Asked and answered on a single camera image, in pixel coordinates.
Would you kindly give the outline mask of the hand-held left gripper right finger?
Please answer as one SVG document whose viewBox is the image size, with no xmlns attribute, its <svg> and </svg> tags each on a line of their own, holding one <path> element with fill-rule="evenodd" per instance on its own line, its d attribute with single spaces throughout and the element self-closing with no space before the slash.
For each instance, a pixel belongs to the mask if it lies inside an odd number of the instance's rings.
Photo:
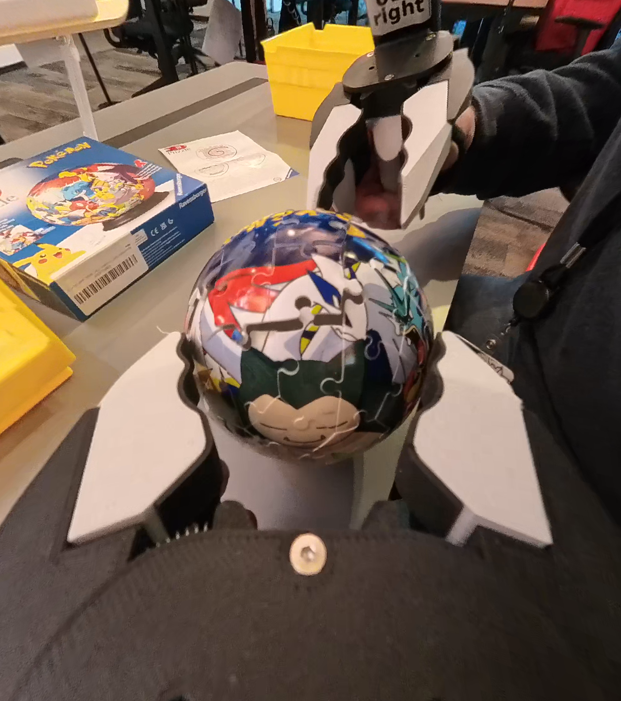
<svg viewBox="0 0 621 701">
<path fill-rule="evenodd" d="M 553 543 L 522 402 L 507 367 L 442 332 L 397 463 L 397 492 L 418 525 L 463 546 L 488 529 Z"/>
</svg>

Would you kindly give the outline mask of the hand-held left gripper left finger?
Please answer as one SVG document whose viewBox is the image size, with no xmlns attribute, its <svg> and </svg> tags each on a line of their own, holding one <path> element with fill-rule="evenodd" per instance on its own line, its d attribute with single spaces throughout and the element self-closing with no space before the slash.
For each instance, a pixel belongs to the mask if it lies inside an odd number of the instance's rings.
<svg viewBox="0 0 621 701">
<path fill-rule="evenodd" d="M 228 473 L 198 408 L 186 350 L 183 334 L 166 335 L 99 403 L 71 544 L 131 526 L 158 544 L 212 522 Z"/>
</svg>

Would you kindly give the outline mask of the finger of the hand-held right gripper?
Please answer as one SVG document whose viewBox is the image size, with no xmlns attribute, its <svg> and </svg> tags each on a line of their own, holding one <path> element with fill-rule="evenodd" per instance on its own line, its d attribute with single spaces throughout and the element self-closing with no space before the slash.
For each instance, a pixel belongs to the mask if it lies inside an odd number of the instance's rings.
<svg viewBox="0 0 621 701">
<path fill-rule="evenodd" d="M 362 110 L 336 83 L 315 112 L 311 125 L 306 188 L 309 210 L 356 211 L 357 177 L 366 146 Z"/>
<path fill-rule="evenodd" d="M 403 141 L 400 171 L 400 227 L 406 229 L 423 209 L 452 142 L 456 118 L 468 106 L 475 68 L 467 49 L 453 53 L 438 80 L 403 103 L 409 131 Z"/>
</svg>

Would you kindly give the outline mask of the colourful puzzle ball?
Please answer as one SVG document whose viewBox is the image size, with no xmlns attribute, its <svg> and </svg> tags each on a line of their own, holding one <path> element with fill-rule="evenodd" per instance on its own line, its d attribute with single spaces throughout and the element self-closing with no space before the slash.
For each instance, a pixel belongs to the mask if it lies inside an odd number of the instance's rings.
<svg viewBox="0 0 621 701">
<path fill-rule="evenodd" d="M 404 423 L 434 341 L 405 256 L 324 210 L 278 212 L 231 236 L 194 284 L 184 333 L 196 388 L 228 432 L 321 462 Z"/>
</svg>

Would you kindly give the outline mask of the person's right forearm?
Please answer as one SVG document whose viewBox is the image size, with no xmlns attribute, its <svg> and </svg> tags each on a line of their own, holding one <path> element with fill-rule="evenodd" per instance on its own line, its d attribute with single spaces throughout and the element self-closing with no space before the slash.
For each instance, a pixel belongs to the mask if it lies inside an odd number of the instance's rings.
<svg viewBox="0 0 621 701">
<path fill-rule="evenodd" d="M 481 83 L 471 106 L 471 144 L 434 193 L 486 200 L 560 186 L 593 164 L 621 118 L 621 46 Z"/>
</svg>

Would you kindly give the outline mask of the blue puzzle box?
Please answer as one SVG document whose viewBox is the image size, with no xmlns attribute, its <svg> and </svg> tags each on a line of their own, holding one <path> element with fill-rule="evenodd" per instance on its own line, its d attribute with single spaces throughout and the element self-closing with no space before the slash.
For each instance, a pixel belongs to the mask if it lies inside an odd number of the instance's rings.
<svg viewBox="0 0 621 701">
<path fill-rule="evenodd" d="M 74 139 L 0 170 L 0 278 L 84 321 L 213 223 L 205 183 Z"/>
</svg>

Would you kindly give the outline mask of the person's right hand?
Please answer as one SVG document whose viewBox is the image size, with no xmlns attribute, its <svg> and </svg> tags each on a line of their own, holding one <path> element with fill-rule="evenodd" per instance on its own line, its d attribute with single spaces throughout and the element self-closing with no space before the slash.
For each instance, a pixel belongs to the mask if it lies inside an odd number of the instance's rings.
<svg viewBox="0 0 621 701">
<path fill-rule="evenodd" d="M 449 153 L 430 190 L 431 195 L 448 191 L 456 180 L 464 164 L 466 153 L 473 143 L 476 127 L 475 102 L 471 101 L 456 119 L 454 133 L 459 134 L 458 141 L 450 143 Z M 355 192 L 355 215 L 368 226 L 380 230 L 395 230 L 403 227 L 400 221 L 400 197 L 381 183 L 376 160 L 372 161 L 372 165 L 357 185 Z"/>
</svg>

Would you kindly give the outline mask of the white instruction sheet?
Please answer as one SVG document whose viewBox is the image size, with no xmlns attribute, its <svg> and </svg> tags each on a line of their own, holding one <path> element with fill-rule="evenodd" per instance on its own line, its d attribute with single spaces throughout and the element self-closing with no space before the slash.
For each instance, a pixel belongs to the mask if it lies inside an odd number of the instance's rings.
<svg viewBox="0 0 621 701">
<path fill-rule="evenodd" d="M 178 172 L 205 183 L 212 203 L 298 175 L 277 153 L 238 130 L 167 146 L 160 153 Z"/>
</svg>

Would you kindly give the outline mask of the person's blue jeans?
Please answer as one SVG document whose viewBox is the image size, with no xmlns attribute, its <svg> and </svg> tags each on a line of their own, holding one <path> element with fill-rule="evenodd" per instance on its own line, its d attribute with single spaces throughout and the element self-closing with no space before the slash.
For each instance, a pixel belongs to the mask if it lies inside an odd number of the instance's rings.
<svg viewBox="0 0 621 701">
<path fill-rule="evenodd" d="M 513 332 L 506 331 L 513 319 L 513 297 L 529 277 L 460 276 L 444 330 L 453 332 L 480 350 L 504 361 Z"/>
</svg>

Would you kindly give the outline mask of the black badge reel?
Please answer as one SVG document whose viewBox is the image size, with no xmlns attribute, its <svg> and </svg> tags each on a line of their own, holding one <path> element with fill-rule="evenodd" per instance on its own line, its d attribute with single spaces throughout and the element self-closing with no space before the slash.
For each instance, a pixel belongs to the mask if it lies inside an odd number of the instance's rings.
<svg viewBox="0 0 621 701">
<path fill-rule="evenodd" d="M 543 269 L 537 276 L 529 277 L 514 294 L 510 324 L 517 326 L 544 316 L 567 281 L 571 269 L 586 251 L 585 247 L 576 243 L 556 264 Z"/>
</svg>

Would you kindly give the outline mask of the person in dark jacket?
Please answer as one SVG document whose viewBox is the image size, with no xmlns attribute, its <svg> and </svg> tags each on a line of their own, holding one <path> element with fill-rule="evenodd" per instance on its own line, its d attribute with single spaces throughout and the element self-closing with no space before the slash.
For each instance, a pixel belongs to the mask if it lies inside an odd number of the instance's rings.
<svg viewBox="0 0 621 701">
<path fill-rule="evenodd" d="M 621 46 L 621 39 L 613 45 Z M 516 378 L 538 381 L 588 481 L 621 525 L 621 118 L 579 183 L 532 277 L 586 253 L 544 316 L 523 325 Z"/>
</svg>

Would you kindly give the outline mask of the red office chair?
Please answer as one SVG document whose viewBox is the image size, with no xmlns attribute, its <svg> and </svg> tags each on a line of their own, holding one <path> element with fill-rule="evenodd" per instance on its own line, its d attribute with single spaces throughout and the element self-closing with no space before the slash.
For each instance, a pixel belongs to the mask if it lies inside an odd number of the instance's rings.
<svg viewBox="0 0 621 701">
<path fill-rule="evenodd" d="M 548 1 L 533 48 L 538 53 L 585 55 L 593 51 L 621 11 L 621 1 Z"/>
</svg>

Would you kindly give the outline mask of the black office chair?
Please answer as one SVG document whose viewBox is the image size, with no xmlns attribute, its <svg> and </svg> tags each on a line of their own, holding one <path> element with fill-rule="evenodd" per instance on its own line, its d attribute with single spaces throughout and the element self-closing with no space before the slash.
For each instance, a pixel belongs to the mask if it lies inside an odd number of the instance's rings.
<svg viewBox="0 0 621 701">
<path fill-rule="evenodd" d="M 176 81 L 180 60 L 191 75 L 203 66 L 203 52 L 192 40 L 193 10 L 206 1 L 129 1 L 125 22 L 104 31 L 108 43 L 119 50 L 136 50 L 157 61 L 166 83 Z"/>
</svg>

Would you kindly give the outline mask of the white table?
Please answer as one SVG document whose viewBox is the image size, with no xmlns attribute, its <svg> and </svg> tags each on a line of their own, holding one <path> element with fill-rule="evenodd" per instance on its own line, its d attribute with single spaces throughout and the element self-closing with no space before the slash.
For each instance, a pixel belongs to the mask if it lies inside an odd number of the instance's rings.
<svg viewBox="0 0 621 701">
<path fill-rule="evenodd" d="M 74 35 L 125 22 L 128 1 L 0 1 L 0 47 L 53 39 L 65 64 L 83 134 L 98 139 Z"/>
</svg>

